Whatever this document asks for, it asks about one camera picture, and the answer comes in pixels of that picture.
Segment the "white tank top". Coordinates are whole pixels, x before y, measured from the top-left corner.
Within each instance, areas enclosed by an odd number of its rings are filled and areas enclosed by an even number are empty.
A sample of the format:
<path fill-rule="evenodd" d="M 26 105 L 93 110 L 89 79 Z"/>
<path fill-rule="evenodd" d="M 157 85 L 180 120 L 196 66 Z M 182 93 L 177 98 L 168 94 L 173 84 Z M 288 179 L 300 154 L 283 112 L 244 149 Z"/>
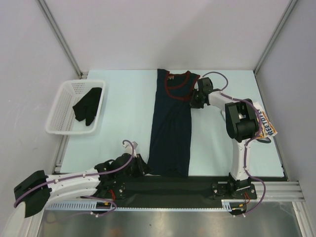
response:
<path fill-rule="evenodd" d="M 256 138 L 256 141 L 264 144 L 269 144 L 272 142 L 272 138 L 277 135 L 277 130 L 270 122 L 263 107 L 258 102 L 255 102 L 253 105 L 259 113 L 258 120 L 261 121 L 261 133 Z"/>

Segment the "navy tank top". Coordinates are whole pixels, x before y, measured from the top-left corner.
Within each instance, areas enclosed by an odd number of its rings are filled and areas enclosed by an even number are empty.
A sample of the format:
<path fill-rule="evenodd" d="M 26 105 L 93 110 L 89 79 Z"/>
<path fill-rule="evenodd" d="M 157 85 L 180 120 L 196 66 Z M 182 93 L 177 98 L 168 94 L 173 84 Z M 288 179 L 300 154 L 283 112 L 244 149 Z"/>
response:
<path fill-rule="evenodd" d="M 148 165 L 153 175 L 188 177 L 191 157 L 190 100 L 200 75 L 157 70 Z"/>

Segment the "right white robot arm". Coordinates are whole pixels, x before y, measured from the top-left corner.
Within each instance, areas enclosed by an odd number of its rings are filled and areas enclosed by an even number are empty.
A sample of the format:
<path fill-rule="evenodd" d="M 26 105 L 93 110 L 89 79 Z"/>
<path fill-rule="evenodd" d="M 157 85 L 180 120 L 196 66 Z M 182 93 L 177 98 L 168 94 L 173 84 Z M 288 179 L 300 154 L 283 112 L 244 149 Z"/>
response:
<path fill-rule="evenodd" d="M 225 112 L 226 131 L 233 142 L 233 164 L 229 173 L 227 191 L 233 198 L 241 197 L 251 187 L 248 169 L 250 143 L 261 133 L 258 110 L 250 99 L 237 99 L 213 88 L 210 78 L 197 81 L 190 106 L 202 109 L 214 106 Z"/>

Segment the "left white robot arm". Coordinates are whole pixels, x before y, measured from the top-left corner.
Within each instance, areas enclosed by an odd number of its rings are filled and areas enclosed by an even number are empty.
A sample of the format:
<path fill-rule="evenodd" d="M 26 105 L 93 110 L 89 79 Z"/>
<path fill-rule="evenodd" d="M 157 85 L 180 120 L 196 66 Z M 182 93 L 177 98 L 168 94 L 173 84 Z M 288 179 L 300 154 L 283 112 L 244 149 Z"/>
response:
<path fill-rule="evenodd" d="M 83 197 L 115 200 L 123 197 L 125 178 L 139 178 L 150 172 L 140 154 L 129 153 L 79 173 L 46 175 L 39 170 L 14 188 L 13 206 L 23 203 L 25 217 L 31 217 L 58 201 Z"/>

